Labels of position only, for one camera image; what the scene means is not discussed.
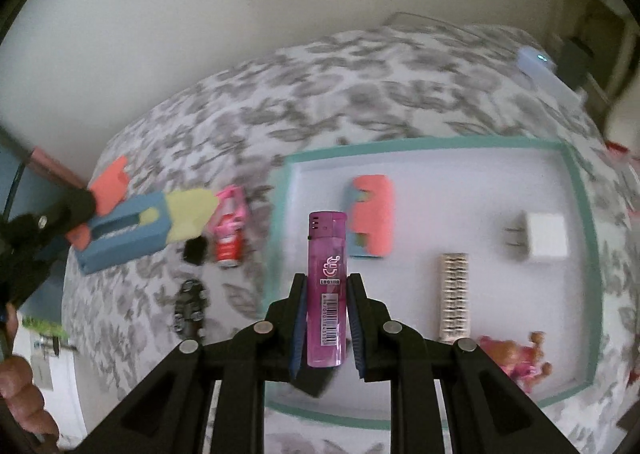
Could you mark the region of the person's hand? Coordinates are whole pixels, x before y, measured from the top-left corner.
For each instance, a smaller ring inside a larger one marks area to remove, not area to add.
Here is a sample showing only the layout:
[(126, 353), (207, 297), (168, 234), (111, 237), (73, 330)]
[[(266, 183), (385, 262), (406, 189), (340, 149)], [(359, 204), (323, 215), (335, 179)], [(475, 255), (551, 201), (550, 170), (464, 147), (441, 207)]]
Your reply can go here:
[(60, 433), (53, 417), (44, 409), (41, 391), (32, 382), (32, 368), (16, 354), (1, 362), (1, 398), (15, 422), (31, 434), (47, 434), (58, 440)]

